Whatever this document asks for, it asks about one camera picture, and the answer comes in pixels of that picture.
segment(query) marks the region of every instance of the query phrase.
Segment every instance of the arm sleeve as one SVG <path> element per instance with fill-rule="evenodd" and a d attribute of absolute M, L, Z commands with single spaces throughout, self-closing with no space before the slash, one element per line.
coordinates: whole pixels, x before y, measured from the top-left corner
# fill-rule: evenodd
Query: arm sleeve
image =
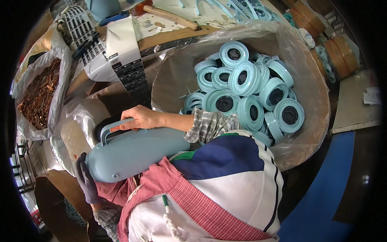
<path fill-rule="evenodd" d="M 94 211 L 93 214 L 95 221 L 106 230 L 111 240 L 117 242 L 117 225 L 120 220 L 121 209 L 107 206 Z"/>
<path fill-rule="evenodd" d="M 245 129 L 239 123 L 236 113 L 226 117 L 221 112 L 207 112 L 195 108 L 192 115 L 195 115 L 193 127 L 184 135 L 185 140 L 190 143 L 197 141 L 207 143 L 231 130 Z"/>

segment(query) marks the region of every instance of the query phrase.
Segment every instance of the wood chips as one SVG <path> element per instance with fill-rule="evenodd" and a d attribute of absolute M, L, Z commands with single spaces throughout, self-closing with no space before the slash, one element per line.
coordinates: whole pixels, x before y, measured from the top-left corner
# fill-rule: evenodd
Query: wood chips
<path fill-rule="evenodd" d="M 59 82 L 59 68 L 60 60 L 55 59 L 28 85 L 22 102 L 17 106 L 17 109 L 38 130 L 47 128 L 51 100 Z"/>

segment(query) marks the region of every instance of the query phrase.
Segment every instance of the green stripe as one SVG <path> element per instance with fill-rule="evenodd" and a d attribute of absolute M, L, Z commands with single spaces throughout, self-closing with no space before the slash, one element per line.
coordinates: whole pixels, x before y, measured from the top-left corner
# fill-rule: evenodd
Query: green stripe
<path fill-rule="evenodd" d="M 218 137 L 221 137 L 221 136 L 228 136 L 228 135 L 239 135 L 238 133 L 227 133 L 227 134 L 222 134 L 222 135 L 219 135 Z M 194 156 L 194 153 L 196 152 L 197 150 L 194 150 L 194 151 L 188 151 L 188 152 L 184 152 L 178 156 L 176 156 L 175 158 L 173 158 L 171 160 L 171 163 L 173 163 L 174 161 L 176 160 L 190 160 L 193 156 Z"/>
<path fill-rule="evenodd" d="M 183 154 L 180 154 L 178 156 L 176 156 L 175 158 L 173 158 L 171 160 L 171 163 L 175 160 L 189 160 L 191 159 L 193 156 L 194 156 L 194 153 L 195 153 L 196 150 L 194 151 L 188 151 L 188 152 L 184 152 Z"/>

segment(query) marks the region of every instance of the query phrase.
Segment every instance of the gloved hand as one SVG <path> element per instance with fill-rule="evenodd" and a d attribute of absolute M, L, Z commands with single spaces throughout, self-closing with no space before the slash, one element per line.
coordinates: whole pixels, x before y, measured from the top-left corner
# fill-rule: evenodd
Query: gloved hand
<path fill-rule="evenodd" d="M 102 199 L 98 196 L 97 186 L 85 164 L 86 153 L 83 152 L 77 159 L 75 174 L 77 175 L 78 183 L 85 194 L 85 200 L 89 204 L 102 203 Z"/>

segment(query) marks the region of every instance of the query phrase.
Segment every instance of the drawstring cord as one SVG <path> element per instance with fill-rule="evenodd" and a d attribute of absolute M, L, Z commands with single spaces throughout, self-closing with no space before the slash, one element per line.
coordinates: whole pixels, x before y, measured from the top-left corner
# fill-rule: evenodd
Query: drawstring cord
<path fill-rule="evenodd" d="M 170 217 L 171 208 L 168 205 L 167 196 L 163 195 L 162 197 L 163 197 L 163 202 L 166 210 L 166 213 L 164 214 L 164 220 L 167 225 L 167 228 L 171 230 L 171 235 L 175 240 L 179 242 L 184 242 L 181 237 L 182 232 L 176 227 L 176 225 L 172 223 L 172 220 Z"/>

